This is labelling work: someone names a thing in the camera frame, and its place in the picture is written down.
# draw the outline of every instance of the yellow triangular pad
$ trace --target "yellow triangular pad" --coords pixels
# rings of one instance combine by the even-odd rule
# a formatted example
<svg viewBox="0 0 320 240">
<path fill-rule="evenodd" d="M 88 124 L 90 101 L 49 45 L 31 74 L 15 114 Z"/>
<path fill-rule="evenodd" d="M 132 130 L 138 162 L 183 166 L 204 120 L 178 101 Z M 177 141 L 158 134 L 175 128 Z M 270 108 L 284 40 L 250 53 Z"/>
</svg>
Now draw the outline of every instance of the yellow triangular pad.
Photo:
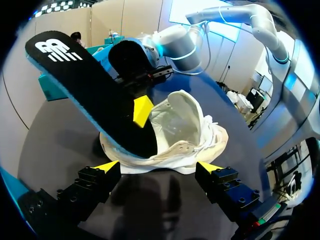
<svg viewBox="0 0 320 240">
<path fill-rule="evenodd" d="M 143 128 L 154 105 L 147 95 L 134 100 L 133 122 Z"/>
<path fill-rule="evenodd" d="M 212 171 L 215 171 L 217 169 L 224 169 L 224 167 L 216 166 L 216 165 L 211 165 L 209 163 L 203 162 L 203 161 L 198 161 L 204 167 L 210 174 Z"/>
<path fill-rule="evenodd" d="M 116 163 L 118 163 L 119 161 L 112 161 L 100 166 L 95 166 L 93 167 L 93 169 L 100 169 L 100 170 L 104 170 L 105 173 L 107 173 Z"/>
</svg>

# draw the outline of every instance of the robotic arm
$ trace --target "robotic arm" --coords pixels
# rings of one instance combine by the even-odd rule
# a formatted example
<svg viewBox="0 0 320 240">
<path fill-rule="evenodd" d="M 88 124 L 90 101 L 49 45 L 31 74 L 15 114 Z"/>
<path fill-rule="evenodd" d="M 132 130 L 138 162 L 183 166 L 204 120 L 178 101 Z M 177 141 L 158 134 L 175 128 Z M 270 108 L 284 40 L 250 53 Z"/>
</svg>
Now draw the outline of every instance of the robotic arm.
<svg viewBox="0 0 320 240">
<path fill-rule="evenodd" d="M 284 43 L 277 37 L 272 15 L 261 5 L 213 7 L 188 14 L 186 18 L 191 24 L 203 21 L 250 24 L 253 36 L 270 49 L 278 63 L 285 64 L 289 60 Z"/>
<path fill-rule="evenodd" d="M 201 64 L 199 50 L 209 31 L 206 22 L 250 24 L 253 36 L 272 52 L 279 64 L 286 64 L 289 60 L 284 43 L 277 37 L 274 20 L 263 6 L 213 7 L 188 14 L 186 18 L 192 24 L 188 31 L 181 25 L 174 25 L 140 39 L 146 48 L 150 48 L 150 42 L 153 42 L 157 52 L 155 58 L 171 58 L 180 71 L 190 71 Z"/>
</svg>

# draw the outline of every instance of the black insole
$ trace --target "black insole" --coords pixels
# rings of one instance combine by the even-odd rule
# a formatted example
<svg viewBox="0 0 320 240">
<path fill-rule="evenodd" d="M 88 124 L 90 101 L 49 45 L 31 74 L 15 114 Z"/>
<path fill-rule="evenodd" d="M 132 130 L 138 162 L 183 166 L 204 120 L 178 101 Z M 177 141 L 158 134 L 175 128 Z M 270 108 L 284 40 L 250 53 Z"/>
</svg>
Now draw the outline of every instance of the black insole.
<svg viewBox="0 0 320 240">
<path fill-rule="evenodd" d="M 62 32 L 46 31 L 31 38 L 25 50 L 98 130 L 132 154 L 143 158 L 157 154 L 150 121 L 143 128 L 133 122 L 133 97 L 80 44 Z"/>
</svg>

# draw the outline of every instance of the dark gray table surface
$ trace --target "dark gray table surface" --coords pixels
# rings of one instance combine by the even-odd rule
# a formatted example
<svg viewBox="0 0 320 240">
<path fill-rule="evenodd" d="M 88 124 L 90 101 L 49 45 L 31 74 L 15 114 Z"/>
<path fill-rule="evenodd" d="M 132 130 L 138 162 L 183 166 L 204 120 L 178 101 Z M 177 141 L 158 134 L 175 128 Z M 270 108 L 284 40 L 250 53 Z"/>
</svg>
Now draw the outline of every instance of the dark gray table surface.
<svg viewBox="0 0 320 240">
<path fill-rule="evenodd" d="M 191 93 L 204 115 L 228 132 L 226 149 L 213 164 L 231 166 L 246 185 L 260 190 L 263 198 L 270 196 L 254 136 L 218 85 L 206 74 L 174 74 L 153 89 L 152 99 L 157 104 L 180 89 Z M 69 99 L 45 102 L 26 137 L 18 177 L 29 188 L 56 197 L 56 190 L 72 184 L 80 169 L 106 163 L 93 154 L 97 136 L 97 129 Z M 228 240 L 237 229 L 217 204 L 210 204 L 194 174 L 172 170 L 124 175 L 108 201 L 79 226 L 111 240 Z"/>
</svg>

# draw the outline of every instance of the white logo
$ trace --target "white logo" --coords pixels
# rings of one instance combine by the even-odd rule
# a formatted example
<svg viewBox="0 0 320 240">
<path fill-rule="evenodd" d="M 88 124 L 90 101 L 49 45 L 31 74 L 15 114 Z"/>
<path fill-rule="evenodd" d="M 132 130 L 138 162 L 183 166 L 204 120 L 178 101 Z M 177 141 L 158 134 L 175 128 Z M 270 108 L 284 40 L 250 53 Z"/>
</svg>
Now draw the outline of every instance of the white logo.
<svg viewBox="0 0 320 240">
<path fill-rule="evenodd" d="M 57 60 L 59 60 L 60 62 L 64 62 L 64 60 L 66 61 L 71 61 L 71 60 L 77 61 L 77 59 L 83 60 L 75 52 L 67 52 L 70 49 L 70 47 L 68 47 L 58 39 L 52 38 L 52 39 L 48 39 L 47 41 L 39 41 L 35 44 L 35 47 L 43 53 L 50 53 L 48 55 L 48 58 L 50 58 L 54 62 L 57 62 Z"/>
</svg>

